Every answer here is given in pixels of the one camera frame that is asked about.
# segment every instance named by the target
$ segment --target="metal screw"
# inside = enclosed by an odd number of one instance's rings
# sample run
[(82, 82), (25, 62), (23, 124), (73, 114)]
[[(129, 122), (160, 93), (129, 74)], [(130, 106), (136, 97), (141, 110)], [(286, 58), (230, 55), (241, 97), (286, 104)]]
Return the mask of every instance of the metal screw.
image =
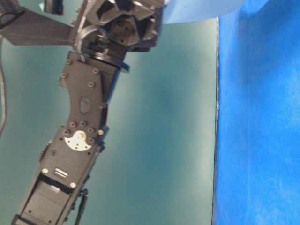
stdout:
[(49, 172), (49, 171), (48, 171), (47, 168), (42, 169), (42, 173), (48, 173), (48, 172)]
[(94, 133), (94, 132), (95, 132), (95, 129), (90, 127), (90, 128), (88, 129), (88, 132), (89, 132), (89, 133)]
[(72, 64), (72, 60), (67, 60), (67, 61), (66, 61), (66, 64), (67, 64), (67, 65), (71, 65), (71, 64)]
[(89, 138), (89, 143), (90, 143), (90, 144), (94, 144), (94, 143), (95, 143), (95, 139), (90, 137), (90, 138)]
[(98, 130), (98, 134), (99, 135), (103, 135), (104, 134), (104, 130)]
[(61, 74), (61, 77), (62, 77), (62, 78), (67, 78), (68, 75), (67, 75), (66, 73), (62, 73), (62, 74)]
[(81, 126), (81, 127), (85, 127), (87, 124), (88, 124), (88, 123), (85, 122), (85, 121), (81, 121), (81, 122), (80, 122), (80, 126)]
[(70, 122), (70, 127), (75, 128), (77, 126), (76, 122)]
[(93, 69), (93, 73), (94, 74), (98, 74), (99, 73), (99, 70), (97, 68)]
[(89, 82), (88, 83), (88, 87), (89, 88), (93, 88), (93, 87), (95, 87), (96, 86), (96, 84), (94, 83), (94, 82)]
[(76, 184), (75, 184), (75, 183), (70, 183), (70, 187), (71, 187), (71, 188), (75, 188), (75, 187), (76, 187)]
[(81, 140), (81, 139), (83, 139), (83, 135), (80, 134), (80, 135), (77, 136), (77, 138), (78, 138), (79, 140)]
[(64, 129), (64, 135), (69, 135), (70, 131), (68, 129)]
[(155, 36), (157, 36), (157, 35), (158, 35), (158, 33), (157, 33), (157, 31), (156, 31), (156, 30), (153, 30), (153, 31), (152, 31), (152, 34), (154, 34)]
[(98, 42), (100, 42), (101, 45), (108, 44), (108, 38), (107, 38), (107, 35), (104, 32), (100, 32), (97, 35), (97, 38), (98, 38)]

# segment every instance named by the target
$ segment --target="gear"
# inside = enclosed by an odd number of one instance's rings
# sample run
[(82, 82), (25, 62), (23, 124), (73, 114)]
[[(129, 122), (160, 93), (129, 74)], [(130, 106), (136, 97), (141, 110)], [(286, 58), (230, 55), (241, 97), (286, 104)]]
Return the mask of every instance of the gear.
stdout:
[(40, 156), (39, 156), (39, 163), (40, 163), (40, 164), (41, 164), (41, 162), (43, 161), (43, 159), (44, 159), (44, 157), (45, 157), (45, 155), (46, 155), (46, 152), (47, 152), (49, 146), (51, 145), (52, 141), (53, 141), (53, 140), (48, 141), (48, 142), (46, 143), (45, 147), (43, 148), (43, 150), (42, 150), (42, 152), (41, 152), (41, 154), (40, 154)]

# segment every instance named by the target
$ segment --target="black screw head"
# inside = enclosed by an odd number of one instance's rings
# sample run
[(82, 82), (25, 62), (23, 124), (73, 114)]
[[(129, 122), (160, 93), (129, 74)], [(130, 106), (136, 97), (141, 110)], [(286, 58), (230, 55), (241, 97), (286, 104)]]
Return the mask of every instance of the black screw head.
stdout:
[(88, 132), (89, 132), (89, 133), (94, 133), (94, 132), (95, 132), (95, 129), (90, 127), (90, 128), (88, 129)]
[(75, 128), (77, 126), (76, 122), (70, 122), (70, 127)]
[(64, 135), (69, 135), (70, 134), (70, 130), (64, 129), (63, 133), (64, 133)]
[(94, 143), (95, 143), (95, 139), (92, 138), (92, 137), (90, 137), (90, 138), (88, 139), (88, 142), (89, 142), (90, 144), (94, 144)]
[(85, 127), (88, 123), (86, 121), (80, 121), (80, 126)]
[(67, 60), (67, 61), (66, 61), (66, 64), (67, 64), (67, 65), (71, 65), (71, 64), (72, 64), (72, 60)]
[(67, 78), (68, 75), (67, 75), (67, 73), (62, 73), (62, 74), (61, 74), (61, 77), (62, 77), (62, 78)]
[(52, 155), (52, 156), (57, 156), (57, 151), (56, 151), (56, 150), (53, 150), (53, 151), (51, 152), (51, 155)]
[(89, 88), (93, 88), (93, 87), (95, 87), (96, 86), (96, 84), (94, 83), (94, 82), (89, 82), (88, 83), (88, 87)]
[(99, 70), (97, 68), (93, 69), (93, 73), (94, 74), (98, 74), (99, 73)]

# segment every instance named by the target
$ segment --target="black mechanical part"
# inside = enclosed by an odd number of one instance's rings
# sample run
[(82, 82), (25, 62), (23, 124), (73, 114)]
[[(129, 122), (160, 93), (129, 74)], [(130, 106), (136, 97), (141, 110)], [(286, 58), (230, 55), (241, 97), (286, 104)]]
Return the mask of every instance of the black mechanical part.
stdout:
[(82, 218), (84, 210), (85, 210), (86, 202), (88, 201), (88, 195), (89, 195), (88, 190), (84, 189), (82, 191), (81, 202), (80, 202), (80, 205), (79, 205), (79, 209), (78, 209), (78, 214), (77, 214), (77, 217), (76, 217), (75, 225), (79, 225), (80, 224), (81, 218)]
[(63, 0), (45, 0), (44, 11), (55, 15), (63, 15)]
[[(97, 129), (105, 126), (107, 104), (104, 101), (105, 91), (102, 81), (106, 82), (108, 86), (109, 81), (106, 80), (111, 80), (110, 76), (114, 76), (119, 70), (94, 59), (87, 59), (86, 63), (83, 64), (79, 61), (79, 54), (75, 52), (71, 52), (68, 59), (72, 63), (66, 63), (64, 72), (68, 73), (69, 76), (61, 79), (60, 86), (69, 91), (71, 99), (69, 120), (64, 127), (58, 130), (53, 142), (47, 147), (30, 191), (18, 215), (13, 220), (13, 225), (61, 225), (78, 198), (99, 154), (98, 143), (102, 142), (104, 136), (98, 135), (97, 132), (89, 133), (89, 126)], [(99, 74), (93, 73), (95, 68), (99, 70)], [(86, 85), (87, 81), (92, 81), (97, 85), (91, 89)], [(90, 110), (87, 113), (80, 111), (82, 96), (90, 99)], [(74, 121), (78, 124), (80, 121), (84, 121), (86, 126), (70, 126)], [(70, 132), (66, 138), (65, 130)], [(68, 146), (68, 138), (72, 138), (76, 131), (83, 131), (86, 134), (88, 144), (91, 142), (93, 144), (90, 149), (77, 151)], [(47, 204), (53, 210), (45, 213), (50, 208), (39, 207), (43, 204)]]
[(23, 9), (17, 0), (0, 1), (0, 29), (16, 19)]
[(51, 143), (52, 143), (52, 140), (48, 141), (46, 143), (46, 145), (44, 146), (44, 148), (42, 149), (42, 152), (41, 152), (41, 154), (39, 156), (39, 160), (38, 160), (40, 164), (42, 163), (42, 161), (43, 161), (43, 159), (45, 157), (45, 154), (48, 151), (48, 148), (50, 147)]
[(44, 152), (12, 225), (62, 225), (82, 195), (80, 221), (87, 200), (83, 186), (105, 149), (107, 103), (120, 71), (129, 70), (125, 55), (157, 45), (163, 6), (163, 0), (84, 0), (73, 28), (22, 8), (0, 30), (15, 45), (77, 50), (69, 53), (59, 82), (69, 92), (69, 118)]
[(71, 26), (22, 8), (23, 13), (0, 30), (14, 45), (72, 45)]

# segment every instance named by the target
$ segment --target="dark edge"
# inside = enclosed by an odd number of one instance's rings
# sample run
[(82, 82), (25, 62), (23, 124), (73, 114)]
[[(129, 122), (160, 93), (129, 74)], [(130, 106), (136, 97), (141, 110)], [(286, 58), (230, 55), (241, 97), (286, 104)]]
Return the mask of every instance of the dark edge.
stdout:
[(215, 128), (215, 158), (214, 158), (214, 183), (213, 183), (213, 199), (212, 199), (212, 218), (211, 224), (214, 225), (217, 221), (217, 199), (216, 199), (216, 189), (218, 181), (218, 123), (219, 123), (219, 69), (220, 69), (220, 29), (219, 29), (219, 17), (217, 17), (217, 82), (216, 82), (216, 128)]

